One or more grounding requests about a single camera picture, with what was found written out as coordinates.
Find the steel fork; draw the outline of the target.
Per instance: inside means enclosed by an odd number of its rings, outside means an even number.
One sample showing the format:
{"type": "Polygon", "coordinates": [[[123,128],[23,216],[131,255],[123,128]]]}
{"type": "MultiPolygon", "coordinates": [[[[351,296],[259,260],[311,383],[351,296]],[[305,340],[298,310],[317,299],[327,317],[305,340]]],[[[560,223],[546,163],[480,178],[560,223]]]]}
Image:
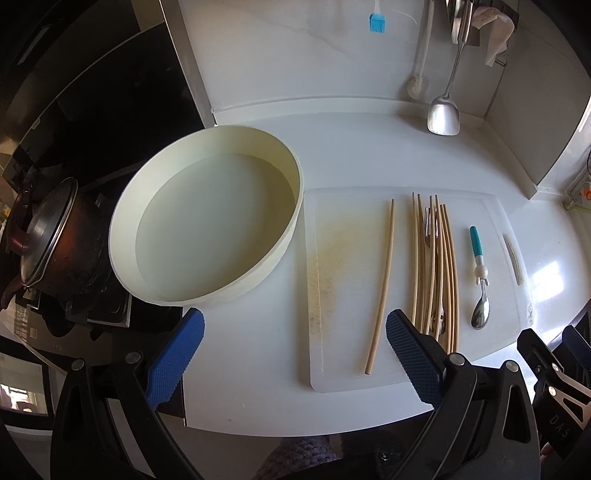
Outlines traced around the steel fork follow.
{"type": "Polygon", "coordinates": [[[437,336],[442,302],[441,270],[439,253],[438,211],[434,197],[429,198],[430,205],[425,209],[425,242],[427,245],[427,295],[425,310],[425,332],[437,336]]]}

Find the blue handled child spoon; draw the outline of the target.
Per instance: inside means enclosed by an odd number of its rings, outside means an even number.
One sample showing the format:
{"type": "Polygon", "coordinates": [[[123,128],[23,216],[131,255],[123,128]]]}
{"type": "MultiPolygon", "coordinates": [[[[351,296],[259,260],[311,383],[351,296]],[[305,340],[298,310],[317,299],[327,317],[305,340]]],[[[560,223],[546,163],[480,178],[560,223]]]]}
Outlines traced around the blue handled child spoon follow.
{"type": "Polygon", "coordinates": [[[471,325],[474,329],[481,330],[487,325],[490,318],[490,300],[487,294],[488,269],[485,265],[484,250],[477,227],[471,226],[469,232],[475,258],[474,275],[481,292],[471,317],[471,325]]]}

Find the lone wooden chopstick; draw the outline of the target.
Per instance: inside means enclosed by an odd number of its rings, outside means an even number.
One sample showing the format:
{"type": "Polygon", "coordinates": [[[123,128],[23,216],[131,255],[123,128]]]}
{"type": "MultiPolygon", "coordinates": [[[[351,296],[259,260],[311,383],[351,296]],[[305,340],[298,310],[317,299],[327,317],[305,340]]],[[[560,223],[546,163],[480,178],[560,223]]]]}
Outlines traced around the lone wooden chopstick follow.
{"type": "Polygon", "coordinates": [[[379,349],[381,332],[386,317],[386,307],[390,289],[391,269],[394,254],[394,225],[396,224],[396,204],[394,199],[390,201],[390,215],[388,225],[388,242],[386,249],[386,258],[384,262],[384,274],[380,288],[380,299],[377,309],[376,322],[373,330],[372,342],[370,342],[370,351],[366,362],[365,374],[370,376],[373,373],[377,352],[379,349]]]}

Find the black gas stove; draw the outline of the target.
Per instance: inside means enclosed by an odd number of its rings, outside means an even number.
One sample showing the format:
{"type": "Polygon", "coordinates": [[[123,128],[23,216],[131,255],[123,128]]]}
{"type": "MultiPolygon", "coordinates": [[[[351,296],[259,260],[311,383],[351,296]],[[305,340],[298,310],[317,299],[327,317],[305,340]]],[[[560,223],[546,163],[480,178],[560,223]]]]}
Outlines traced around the black gas stove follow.
{"type": "Polygon", "coordinates": [[[97,173],[65,164],[40,168],[26,155],[10,162],[1,177],[16,193],[1,234],[3,309],[21,302],[64,331],[76,324],[168,330],[180,321],[180,308],[129,294],[110,265],[114,206],[140,166],[97,173]]]}

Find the white plastic cutting board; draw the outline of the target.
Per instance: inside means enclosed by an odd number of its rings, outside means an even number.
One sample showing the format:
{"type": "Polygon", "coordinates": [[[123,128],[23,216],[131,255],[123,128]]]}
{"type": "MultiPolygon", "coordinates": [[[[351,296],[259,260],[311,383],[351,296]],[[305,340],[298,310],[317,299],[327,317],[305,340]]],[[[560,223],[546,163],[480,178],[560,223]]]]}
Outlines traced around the white plastic cutting board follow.
{"type": "MultiPolygon", "coordinates": [[[[373,373],[365,374],[380,299],[390,201],[396,204],[388,310],[412,312],[412,194],[404,188],[310,190],[304,195],[311,387],[322,393],[394,385],[407,377],[387,340],[373,373]]],[[[471,361],[512,344],[533,323],[527,272],[500,200],[488,194],[441,191],[455,240],[460,291],[460,350],[471,361]],[[490,318],[476,330],[480,299],[469,229],[480,234],[488,269],[490,318]]]]}

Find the cream round basin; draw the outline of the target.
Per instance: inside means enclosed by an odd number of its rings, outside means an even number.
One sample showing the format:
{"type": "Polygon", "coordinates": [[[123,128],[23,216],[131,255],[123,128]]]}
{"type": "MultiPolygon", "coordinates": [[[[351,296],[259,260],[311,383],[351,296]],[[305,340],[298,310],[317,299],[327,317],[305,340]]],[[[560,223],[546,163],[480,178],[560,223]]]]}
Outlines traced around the cream round basin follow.
{"type": "Polygon", "coordinates": [[[154,155],[118,199],[109,255],[120,284],[160,306],[211,306],[256,288],[286,254],[304,198],[296,153],[225,125],[154,155]]]}

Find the dark cooking pot with lid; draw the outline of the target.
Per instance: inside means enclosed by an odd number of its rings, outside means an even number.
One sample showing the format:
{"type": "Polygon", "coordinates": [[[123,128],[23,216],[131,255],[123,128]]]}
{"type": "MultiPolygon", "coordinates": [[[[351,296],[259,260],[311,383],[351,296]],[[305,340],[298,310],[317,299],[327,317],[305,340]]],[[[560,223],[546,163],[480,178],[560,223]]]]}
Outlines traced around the dark cooking pot with lid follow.
{"type": "Polygon", "coordinates": [[[25,202],[25,195],[17,198],[5,227],[6,251],[20,257],[20,273],[4,290],[3,301],[24,288],[59,297],[89,291],[108,259],[107,228],[98,207],[72,177],[43,199],[23,230],[15,219],[25,202]]]}

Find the hanging steel spatula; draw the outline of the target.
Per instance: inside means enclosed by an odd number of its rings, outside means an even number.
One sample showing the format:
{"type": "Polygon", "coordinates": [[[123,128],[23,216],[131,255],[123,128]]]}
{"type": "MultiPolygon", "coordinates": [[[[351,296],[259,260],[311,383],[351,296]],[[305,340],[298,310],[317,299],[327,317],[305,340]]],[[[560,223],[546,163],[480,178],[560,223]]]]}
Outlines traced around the hanging steel spatula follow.
{"type": "Polygon", "coordinates": [[[439,136],[456,136],[461,130],[460,112],[457,104],[452,100],[451,93],[456,80],[464,49],[468,43],[474,10],[473,1],[465,1],[463,16],[460,22],[458,46],[452,71],[444,93],[436,97],[428,111],[428,130],[439,136]]]}

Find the white hanging brush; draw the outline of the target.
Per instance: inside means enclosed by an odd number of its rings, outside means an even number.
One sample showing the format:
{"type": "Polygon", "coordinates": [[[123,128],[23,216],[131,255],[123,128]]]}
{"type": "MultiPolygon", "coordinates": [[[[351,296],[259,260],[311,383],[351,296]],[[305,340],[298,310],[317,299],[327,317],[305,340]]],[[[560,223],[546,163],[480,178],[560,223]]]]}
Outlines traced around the white hanging brush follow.
{"type": "Polygon", "coordinates": [[[407,82],[407,93],[414,101],[421,101],[425,90],[425,67],[429,53],[433,23],[435,16],[435,2],[429,0],[425,4],[425,21],[418,43],[418,53],[413,74],[407,82]]]}

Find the white hanging rag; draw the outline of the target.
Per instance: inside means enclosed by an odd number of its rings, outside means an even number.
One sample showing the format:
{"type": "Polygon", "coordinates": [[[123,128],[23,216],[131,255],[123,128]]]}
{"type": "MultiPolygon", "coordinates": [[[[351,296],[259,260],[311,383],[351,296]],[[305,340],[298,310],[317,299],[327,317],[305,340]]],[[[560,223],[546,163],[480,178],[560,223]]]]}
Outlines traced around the white hanging rag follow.
{"type": "Polygon", "coordinates": [[[515,31],[515,24],[498,8],[479,6],[472,16],[472,25],[478,30],[491,25],[485,64],[492,67],[497,56],[507,50],[508,42],[515,31]]]}

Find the wall power socket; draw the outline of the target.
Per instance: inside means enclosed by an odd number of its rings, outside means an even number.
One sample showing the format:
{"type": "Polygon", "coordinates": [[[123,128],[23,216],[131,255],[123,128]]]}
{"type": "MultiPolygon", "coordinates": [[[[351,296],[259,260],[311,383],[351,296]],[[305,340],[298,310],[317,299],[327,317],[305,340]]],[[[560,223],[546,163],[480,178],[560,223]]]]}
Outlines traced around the wall power socket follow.
{"type": "Polygon", "coordinates": [[[591,183],[588,173],[584,173],[567,190],[563,206],[566,210],[580,209],[586,212],[591,211],[591,183]]]}

